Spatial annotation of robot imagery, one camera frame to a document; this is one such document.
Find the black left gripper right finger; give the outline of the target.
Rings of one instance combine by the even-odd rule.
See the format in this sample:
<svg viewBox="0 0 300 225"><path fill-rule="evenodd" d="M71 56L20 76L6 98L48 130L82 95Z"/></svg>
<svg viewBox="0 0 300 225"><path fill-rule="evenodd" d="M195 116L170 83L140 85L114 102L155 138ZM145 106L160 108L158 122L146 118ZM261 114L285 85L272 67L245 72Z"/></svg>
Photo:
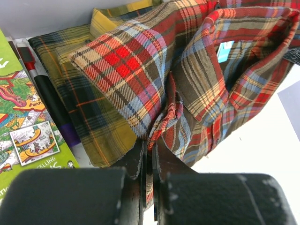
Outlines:
<svg viewBox="0 0 300 225"><path fill-rule="evenodd" d="M294 225L286 196L264 173L198 173L163 141L152 148L159 225Z"/></svg>

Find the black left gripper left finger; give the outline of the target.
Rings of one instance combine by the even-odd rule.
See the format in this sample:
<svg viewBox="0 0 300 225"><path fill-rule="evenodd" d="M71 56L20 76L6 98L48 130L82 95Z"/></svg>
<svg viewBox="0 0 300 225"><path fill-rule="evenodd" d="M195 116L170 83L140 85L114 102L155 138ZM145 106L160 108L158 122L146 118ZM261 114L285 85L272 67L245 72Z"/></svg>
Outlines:
<svg viewBox="0 0 300 225"><path fill-rule="evenodd" d="M3 225L140 225L145 199L145 142L107 168L31 169L11 183Z"/></svg>

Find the red brown plaid shirt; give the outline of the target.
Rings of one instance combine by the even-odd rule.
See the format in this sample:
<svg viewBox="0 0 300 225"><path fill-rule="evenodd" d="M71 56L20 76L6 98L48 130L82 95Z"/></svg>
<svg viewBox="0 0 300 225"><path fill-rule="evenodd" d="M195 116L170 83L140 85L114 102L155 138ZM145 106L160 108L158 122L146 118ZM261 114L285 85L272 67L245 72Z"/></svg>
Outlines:
<svg viewBox="0 0 300 225"><path fill-rule="evenodd" d="M193 166L265 107L299 45L297 0L172 0L69 59L148 151Z"/></svg>

